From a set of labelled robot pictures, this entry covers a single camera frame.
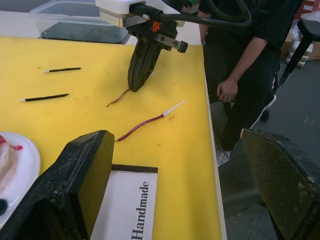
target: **floor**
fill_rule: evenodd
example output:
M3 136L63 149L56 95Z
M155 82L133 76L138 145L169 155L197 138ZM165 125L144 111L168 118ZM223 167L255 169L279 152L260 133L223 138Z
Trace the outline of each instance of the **floor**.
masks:
M48 0L0 0L0 11L28 13L46 2ZM281 134L296 141L319 163L320 81L317 76L320 76L320 61L307 62L303 68L295 69L288 82L278 89L277 101L270 108L269 121L258 121L254 128ZM226 121L222 104L212 104L211 114L215 122L214 134L217 136ZM241 142L231 152L230 157L246 157ZM236 216L226 218L225 223L228 240L277 239L267 209L258 204L253 204Z

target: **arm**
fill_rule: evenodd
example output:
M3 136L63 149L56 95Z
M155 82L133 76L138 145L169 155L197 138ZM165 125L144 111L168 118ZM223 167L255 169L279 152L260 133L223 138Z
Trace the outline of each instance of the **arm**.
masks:
M262 38L252 38L229 77L218 85L216 95L220 101L231 102L235 98L238 92L238 81L245 71L259 57L267 45L267 42L267 40Z
M197 14L198 17L201 18L206 18L206 19L210 19L212 17L211 13L204 13L202 11L199 11ZM199 28L200 28L200 37L201 37L201 43L204 42L205 37L208 33L208 26L204 25L204 24L199 24Z

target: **hand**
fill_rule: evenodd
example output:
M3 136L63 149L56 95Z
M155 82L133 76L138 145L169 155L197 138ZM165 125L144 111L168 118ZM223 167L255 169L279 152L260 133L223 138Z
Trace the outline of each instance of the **hand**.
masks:
M227 78L225 81L221 82L218 85L218 89L216 91L216 96L219 101L224 103L230 103L235 99L238 93L238 84L237 81Z

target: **red wire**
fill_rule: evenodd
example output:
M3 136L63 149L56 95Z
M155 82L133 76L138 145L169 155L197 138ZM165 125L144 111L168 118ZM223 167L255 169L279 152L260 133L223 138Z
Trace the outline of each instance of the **red wire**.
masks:
M148 123L151 123L155 120L158 120L158 119L162 119L164 118L165 116L163 114L159 115L159 116L156 116L154 118L151 118L149 120L146 120L146 121L143 121L141 123L139 123L137 126L135 126L134 128L132 128L127 134L123 135L122 137L118 138L117 140L115 140L115 142L120 142L124 139L126 139L130 134L132 134L135 130L137 130L138 128L140 128L141 126L145 125L145 124L148 124Z

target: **white plate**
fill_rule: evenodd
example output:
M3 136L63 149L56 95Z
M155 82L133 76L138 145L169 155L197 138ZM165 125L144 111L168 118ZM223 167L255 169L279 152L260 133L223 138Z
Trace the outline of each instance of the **white plate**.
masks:
M21 145L17 151L18 164L10 184L0 193L0 199L8 203L6 212L0 216L0 229L14 212L22 198L40 173L40 154L35 144L28 138L11 132L0 132L5 140L13 146Z

